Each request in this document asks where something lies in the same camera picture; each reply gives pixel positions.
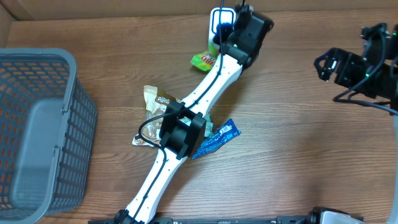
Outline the blue snack wrapper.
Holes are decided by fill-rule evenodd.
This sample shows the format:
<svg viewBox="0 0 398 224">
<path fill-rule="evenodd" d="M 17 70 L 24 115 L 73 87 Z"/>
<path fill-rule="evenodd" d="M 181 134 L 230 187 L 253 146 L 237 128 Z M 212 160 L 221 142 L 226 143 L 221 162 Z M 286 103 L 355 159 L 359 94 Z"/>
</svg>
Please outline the blue snack wrapper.
<svg viewBox="0 0 398 224">
<path fill-rule="evenodd" d="M 216 133 L 210 138 L 205 139 L 198 150 L 193 154 L 192 159 L 198 159 L 212 152 L 216 152 L 233 138 L 239 136 L 241 131 L 236 127 L 232 119 L 227 120 L 221 125 Z"/>
</svg>

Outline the teal white snack packet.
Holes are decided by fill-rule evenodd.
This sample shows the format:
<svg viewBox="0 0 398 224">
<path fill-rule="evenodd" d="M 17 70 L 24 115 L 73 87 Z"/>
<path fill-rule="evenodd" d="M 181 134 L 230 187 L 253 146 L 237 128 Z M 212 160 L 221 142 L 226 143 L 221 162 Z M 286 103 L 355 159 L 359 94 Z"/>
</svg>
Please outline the teal white snack packet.
<svg viewBox="0 0 398 224">
<path fill-rule="evenodd" d="M 206 128 L 205 128 L 204 137 L 205 138 L 212 138 L 214 133 L 213 133 L 213 123 L 211 121 L 210 114 L 207 114 L 205 116 L 205 119 L 206 119 Z M 182 123 L 186 124 L 187 126 L 189 126 L 191 124 L 191 120 L 188 119 L 187 117 L 184 117 L 184 118 L 180 119 L 180 121 Z"/>
</svg>

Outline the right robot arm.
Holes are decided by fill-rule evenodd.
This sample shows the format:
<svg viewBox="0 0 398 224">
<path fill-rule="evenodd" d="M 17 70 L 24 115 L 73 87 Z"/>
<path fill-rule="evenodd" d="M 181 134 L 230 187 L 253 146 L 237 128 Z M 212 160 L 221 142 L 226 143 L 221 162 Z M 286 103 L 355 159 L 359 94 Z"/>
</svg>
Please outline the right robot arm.
<svg viewBox="0 0 398 224">
<path fill-rule="evenodd" d="M 317 57 L 314 66 L 321 80 L 346 90 L 333 98 L 335 103 L 354 104 L 387 111 L 397 131 L 397 27 L 390 33 L 385 22 L 361 28 L 364 52 L 357 55 L 331 48 Z"/>
</svg>

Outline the beige cookie snack bag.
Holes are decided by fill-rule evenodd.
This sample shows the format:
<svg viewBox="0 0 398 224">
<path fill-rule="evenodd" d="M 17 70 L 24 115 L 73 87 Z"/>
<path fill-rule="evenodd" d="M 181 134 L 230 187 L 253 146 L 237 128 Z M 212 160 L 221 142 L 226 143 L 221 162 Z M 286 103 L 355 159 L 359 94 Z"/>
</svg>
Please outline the beige cookie snack bag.
<svg viewBox="0 0 398 224">
<path fill-rule="evenodd" d="M 165 90 L 150 85 L 144 86 L 144 101 L 146 103 L 145 120 L 164 114 L 171 101 L 180 102 L 178 98 L 168 94 Z M 160 143 L 159 133 L 162 120 L 160 118 L 145 125 L 142 129 L 142 136 L 156 144 Z"/>
</svg>

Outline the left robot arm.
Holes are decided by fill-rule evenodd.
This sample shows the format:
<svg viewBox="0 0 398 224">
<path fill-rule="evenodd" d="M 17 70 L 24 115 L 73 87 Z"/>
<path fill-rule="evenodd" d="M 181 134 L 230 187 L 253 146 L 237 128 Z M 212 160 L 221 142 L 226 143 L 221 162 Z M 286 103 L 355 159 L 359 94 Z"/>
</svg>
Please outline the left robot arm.
<svg viewBox="0 0 398 224">
<path fill-rule="evenodd" d="M 211 11 L 208 48 L 215 62 L 201 83 L 182 101 L 171 101 L 162 120 L 157 157 L 142 187 L 114 223 L 149 223 L 178 168 L 194 154 L 205 137 L 206 115 L 223 92 L 257 59 L 272 19 L 242 2 L 231 9 Z"/>
</svg>

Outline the green Haribo candy bag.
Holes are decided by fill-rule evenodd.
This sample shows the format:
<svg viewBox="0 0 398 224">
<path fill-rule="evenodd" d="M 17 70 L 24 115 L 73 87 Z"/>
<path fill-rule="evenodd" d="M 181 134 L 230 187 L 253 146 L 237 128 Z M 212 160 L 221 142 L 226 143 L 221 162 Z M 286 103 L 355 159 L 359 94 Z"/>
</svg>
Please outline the green Haribo candy bag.
<svg viewBox="0 0 398 224">
<path fill-rule="evenodd" d="M 208 50 L 194 55 L 190 63 L 203 72 L 209 72 L 213 68 L 218 55 L 219 45 L 211 42 L 208 45 Z"/>
</svg>

